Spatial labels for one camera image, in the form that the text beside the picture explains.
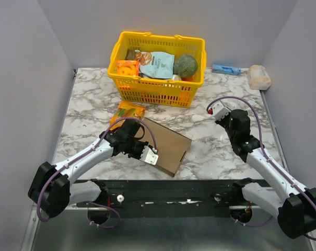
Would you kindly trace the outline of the brown cardboard express box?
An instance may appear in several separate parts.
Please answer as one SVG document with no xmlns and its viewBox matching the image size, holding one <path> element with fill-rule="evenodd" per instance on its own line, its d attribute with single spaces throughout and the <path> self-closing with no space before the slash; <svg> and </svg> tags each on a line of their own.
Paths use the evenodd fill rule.
<svg viewBox="0 0 316 251">
<path fill-rule="evenodd" d="M 148 118 L 143 121 L 151 128 L 158 148 L 156 164 L 149 165 L 174 177 L 189 150 L 192 140 Z"/>
</svg>

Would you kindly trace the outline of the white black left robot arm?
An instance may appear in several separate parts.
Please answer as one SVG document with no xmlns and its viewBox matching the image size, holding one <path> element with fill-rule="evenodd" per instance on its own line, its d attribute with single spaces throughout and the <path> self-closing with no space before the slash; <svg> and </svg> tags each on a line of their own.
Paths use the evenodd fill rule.
<svg viewBox="0 0 316 251">
<path fill-rule="evenodd" d="M 151 132 L 151 128 L 141 119 L 119 118 L 118 128 L 110 125 L 84 150 L 56 164 L 42 163 L 28 190 L 28 197 L 37 205 L 40 221 L 47 222 L 59 215 L 70 201 L 71 185 L 97 164 L 120 153 L 144 161 L 148 153 L 157 157 L 157 143 L 149 145 L 136 134 L 140 128 Z"/>
</svg>

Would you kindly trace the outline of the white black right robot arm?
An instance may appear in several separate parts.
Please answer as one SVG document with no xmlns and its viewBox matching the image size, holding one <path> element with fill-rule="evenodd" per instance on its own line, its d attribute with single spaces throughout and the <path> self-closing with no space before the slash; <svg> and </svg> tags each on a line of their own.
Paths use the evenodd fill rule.
<svg viewBox="0 0 316 251">
<path fill-rule="evenodd" d="M 316 188 L 308 189 L 285 171 L 260 141 L 250 133 L 250 118 L 241 109 L 224 106 L 212 108 L 216 124 L 223 127 L 231 147 L 245 163 L 253 167 L 273 188 L 270 192 L 247 178 L 235 185 L 231 199 L 242 205 L 255 203 L 275 218 L 289 238 L 297 238 L 316 230 Z"/>
</svg>

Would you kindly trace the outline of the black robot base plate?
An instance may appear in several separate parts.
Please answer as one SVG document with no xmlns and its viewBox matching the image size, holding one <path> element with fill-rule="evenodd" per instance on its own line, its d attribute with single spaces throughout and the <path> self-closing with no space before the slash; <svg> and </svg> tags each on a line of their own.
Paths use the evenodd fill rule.
<svg viewBox="0 0 316 251">
<path fill-rule="evenodd" d="M 251 213 L 236 190 L 238 180 L 103 180 L 106 195 L 96 203 L 124 218 L 230 217 Z"/>
</svg>

